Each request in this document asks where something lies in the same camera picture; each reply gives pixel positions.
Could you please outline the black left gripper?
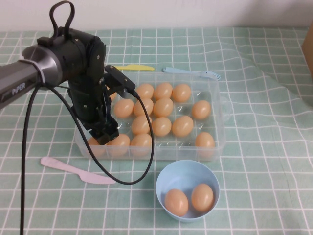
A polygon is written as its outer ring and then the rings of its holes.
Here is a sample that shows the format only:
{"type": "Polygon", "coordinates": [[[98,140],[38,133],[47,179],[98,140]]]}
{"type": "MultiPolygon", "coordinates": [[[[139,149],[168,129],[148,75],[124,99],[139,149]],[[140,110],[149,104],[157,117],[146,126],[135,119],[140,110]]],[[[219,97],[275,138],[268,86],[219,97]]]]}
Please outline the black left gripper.
{"type": "Polygon", "coordinates": [[[103,78],[80,75],[69,81],[69,94],[76,117],[91,135],[89,145],[105,145],[119,136],[103,78]]]}

